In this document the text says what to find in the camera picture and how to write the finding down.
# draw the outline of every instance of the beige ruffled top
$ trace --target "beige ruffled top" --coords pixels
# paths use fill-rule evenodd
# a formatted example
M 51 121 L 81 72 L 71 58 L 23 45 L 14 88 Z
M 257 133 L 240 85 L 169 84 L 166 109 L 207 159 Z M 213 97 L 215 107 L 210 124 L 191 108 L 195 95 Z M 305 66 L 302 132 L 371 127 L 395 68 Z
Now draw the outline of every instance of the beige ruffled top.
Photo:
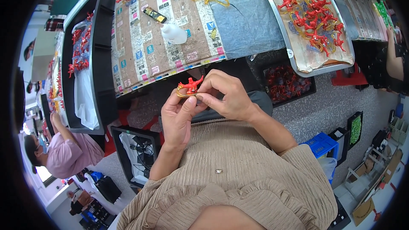
M 337 216 L 331 186 L 308 145 L 276 155 L 245 122 L 192 125 L 179 168 L 148 181 L 118 230 L 188 229 L 203 208 L 235 206 L 266 229 L 327 229 Z

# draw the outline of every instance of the black lighter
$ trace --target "black lighter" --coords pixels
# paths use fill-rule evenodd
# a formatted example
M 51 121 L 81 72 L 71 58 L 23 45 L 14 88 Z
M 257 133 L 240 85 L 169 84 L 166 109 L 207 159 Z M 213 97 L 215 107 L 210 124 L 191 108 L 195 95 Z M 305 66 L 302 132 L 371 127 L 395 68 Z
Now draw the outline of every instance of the black lighter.
M 149 15 L 151 18 L 153 18 L 155 21 L 160 22 L 160 23 L 165 23 L 168 18 L 165 16 L 161 15 L 160 13 L 156 12 L 153 10 L 151 7 L 147 7 L 144 10 L 144 13 Z

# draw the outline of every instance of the face mask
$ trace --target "face mask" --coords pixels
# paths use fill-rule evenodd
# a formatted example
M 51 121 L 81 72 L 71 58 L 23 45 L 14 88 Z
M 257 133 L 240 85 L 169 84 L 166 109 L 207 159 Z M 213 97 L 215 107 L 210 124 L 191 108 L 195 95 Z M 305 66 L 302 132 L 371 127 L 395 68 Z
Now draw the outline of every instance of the face mask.
M 38 147 L 39 146 L 42 146 L 43 147 L 43 154 L 46 154 L 48 151 L 47 151 L 47 145 L 45 144 L 45 142 L 44 142 L 44 140 L 42 139 L 42 138 L 39 138 L 38 139 L 38 142 L 40 143 L 39 145 L 38 145 Z

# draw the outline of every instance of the white plastic bottle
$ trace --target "white plastic bottle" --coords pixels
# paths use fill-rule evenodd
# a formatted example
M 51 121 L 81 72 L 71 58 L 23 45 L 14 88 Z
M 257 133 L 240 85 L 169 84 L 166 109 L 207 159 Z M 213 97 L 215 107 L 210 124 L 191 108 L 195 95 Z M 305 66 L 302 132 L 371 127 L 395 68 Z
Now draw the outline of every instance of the white plastic bottle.
M 172 44 L 186 43 L 187 33 L 175 24 L 162 24 L 159 22 L 163 38 Z

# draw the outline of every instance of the window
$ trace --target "window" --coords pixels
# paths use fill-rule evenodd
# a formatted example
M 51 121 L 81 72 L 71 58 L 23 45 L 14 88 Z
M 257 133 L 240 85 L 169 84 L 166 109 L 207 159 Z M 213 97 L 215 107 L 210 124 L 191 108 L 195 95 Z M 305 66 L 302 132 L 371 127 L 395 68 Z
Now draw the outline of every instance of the window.
M 47 187 L 49 184 L 53 183 L 57 178 L 53 177 L 44 166 L 36 166 L 37 174 L 43 182 L 44 186 Z

